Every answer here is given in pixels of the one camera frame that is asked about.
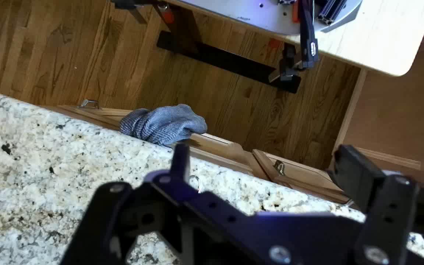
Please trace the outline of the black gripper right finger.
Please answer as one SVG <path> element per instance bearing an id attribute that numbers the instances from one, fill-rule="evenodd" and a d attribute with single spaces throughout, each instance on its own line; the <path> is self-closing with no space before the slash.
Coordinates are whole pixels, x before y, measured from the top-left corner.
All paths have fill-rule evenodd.
<path id="1" fill-rule="evenodd" d="M 385 180 L 385 174 L 350 145 L 341 145 L 334 152 L 330 171 L 332 183 L 362 212 L 366 212 Z"/>

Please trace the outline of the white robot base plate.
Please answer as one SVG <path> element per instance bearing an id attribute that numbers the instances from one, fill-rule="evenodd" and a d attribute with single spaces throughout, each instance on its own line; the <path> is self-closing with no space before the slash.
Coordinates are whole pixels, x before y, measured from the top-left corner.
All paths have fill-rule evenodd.
<path id="1" fill-rule="evenodd" d="M 187 5 L 215 15 L 281 36 L 294 36 L 299 25 L 293 18 L 297 0 L 184 0 Z M 362 0 L 312 0 L 313 30 L 328 33 L 353 21 Z"/>

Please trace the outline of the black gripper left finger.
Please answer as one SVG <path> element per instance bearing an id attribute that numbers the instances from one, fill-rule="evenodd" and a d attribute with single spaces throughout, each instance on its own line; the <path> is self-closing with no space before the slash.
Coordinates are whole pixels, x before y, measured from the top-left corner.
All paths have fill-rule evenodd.
<path id="1" fill-rule="evenodd" d="M 190 146 L 187 143 L 175 146 L 169 174 L 182 180 L 190 177 Z"/>

